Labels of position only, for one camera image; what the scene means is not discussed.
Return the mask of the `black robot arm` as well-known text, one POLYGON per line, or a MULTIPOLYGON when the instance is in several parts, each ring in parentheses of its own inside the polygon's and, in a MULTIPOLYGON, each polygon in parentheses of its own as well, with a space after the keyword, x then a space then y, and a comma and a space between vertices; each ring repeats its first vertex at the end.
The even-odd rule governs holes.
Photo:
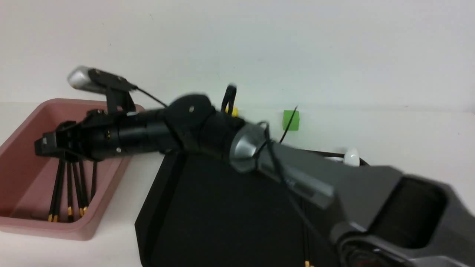
POLYGON ((257 171, 319 211, 317 237, 341 266, 473 267, 474 216, 445 183, 391 166, 349 166, 271 139, 266 122, 217 111, 201 94, 163 109, 89 111, 43 133, 37 156, 103 161, 147 152, 198 152, 257 171))

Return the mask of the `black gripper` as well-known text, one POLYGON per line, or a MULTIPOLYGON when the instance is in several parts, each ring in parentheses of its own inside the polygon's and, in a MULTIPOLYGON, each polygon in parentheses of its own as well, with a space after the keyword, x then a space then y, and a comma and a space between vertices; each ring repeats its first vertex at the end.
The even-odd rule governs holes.
POLYGON ((126 111, 122 109, 110 113, 103 109, 89 110, 80 122, 64 121, 56 130, 44 132, 35 141, 35 154, 70 162, 125 157, 118 130, 120 120, 125 117, 126 111))

